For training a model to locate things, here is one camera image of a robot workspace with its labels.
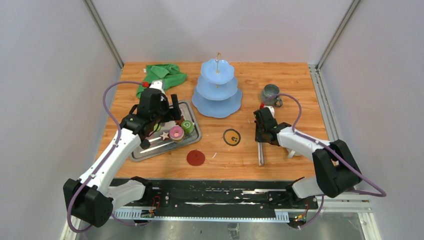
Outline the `steel serving tongs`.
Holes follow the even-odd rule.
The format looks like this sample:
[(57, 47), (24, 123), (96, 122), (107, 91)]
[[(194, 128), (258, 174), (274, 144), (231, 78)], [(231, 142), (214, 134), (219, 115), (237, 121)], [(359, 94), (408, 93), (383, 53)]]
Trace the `steel serving tongs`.
[(258, 165), (261, 167), (265, 164), (264, 150), (263, 150), (263, 143), (262, 142), (257, 142), (257, 152), (258, 152)]

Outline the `pink frosted donut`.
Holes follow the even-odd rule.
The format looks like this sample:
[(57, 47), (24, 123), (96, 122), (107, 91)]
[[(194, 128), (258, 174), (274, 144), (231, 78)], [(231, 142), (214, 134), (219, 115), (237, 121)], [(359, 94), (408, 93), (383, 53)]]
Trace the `pink frosted donut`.
[(169, 138), (174, 142), (180, 142), (184, 139), (184, 137), (185, 131), (179, 125), (175, 125), (169, 130)]

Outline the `steel rectangular tray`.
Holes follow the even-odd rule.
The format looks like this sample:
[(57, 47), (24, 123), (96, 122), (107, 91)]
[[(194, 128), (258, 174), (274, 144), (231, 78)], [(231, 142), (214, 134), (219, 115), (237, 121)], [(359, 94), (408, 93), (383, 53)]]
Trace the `steel rectangular tray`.
[(162, 123), (158, 131), (154, 132), (147, 140), (150, 143), (148, 149), (136, 148), (129, 158), (133, 162), (140, 162), (166, 152), (188, 146), (198, 142), (202, 138), (201, 130), (198, 126), (192, 105), (187, 100), (179, 102), (181, 119), (191, 121), (188, 132), (179, 133), (179, 126), (175, 121)]

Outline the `brown star cookie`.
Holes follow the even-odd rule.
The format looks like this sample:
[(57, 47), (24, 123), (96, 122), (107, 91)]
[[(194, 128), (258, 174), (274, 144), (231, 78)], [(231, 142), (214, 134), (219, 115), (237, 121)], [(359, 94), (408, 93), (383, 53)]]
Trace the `brown star cookie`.
[(176, 120), (175, 123), (176, 125), (181, 126), (184, 120), (185, 119), (182, 117), (180, 120)]

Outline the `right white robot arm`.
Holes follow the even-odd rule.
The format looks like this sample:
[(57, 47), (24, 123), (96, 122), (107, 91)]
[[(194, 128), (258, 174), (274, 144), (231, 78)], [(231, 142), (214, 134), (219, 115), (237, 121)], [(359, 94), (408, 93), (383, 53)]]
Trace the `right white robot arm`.
[(311, 196), (335, 198), (362, 181), (359, 167), (344, 141), (321, 140), (293, 129), (288, 123), (278, 123), (268, 107), (254, 111), (253, 115), (257, 142), (283, 147), (313, 162), (313, 177), (302, 177), (286, 187), (285, 200), (291, 208), (299, 208)]

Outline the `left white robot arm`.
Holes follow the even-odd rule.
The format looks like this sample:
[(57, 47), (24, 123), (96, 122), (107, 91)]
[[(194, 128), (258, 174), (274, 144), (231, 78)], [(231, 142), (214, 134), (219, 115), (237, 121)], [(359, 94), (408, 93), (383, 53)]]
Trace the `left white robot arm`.
[(148, 149), (147, 139), (161, 123), (182, 117), (177, 94), (170, 98), (159, 89), (146, 88), (128, 115), (117, 122), (117, 131), (108, 147), (78, 179), (69, 178), (63, 185), (66, 218), (69, 228), (82, 233), (72, 224), (76, 217), (89, 227), (103, 226), (115, 210), (130, 202), (149, 206), (153, 201), (152, 183), (139, 176), (126, 183), (110, 187), (112, 180), (126, 159), (141, 147)]

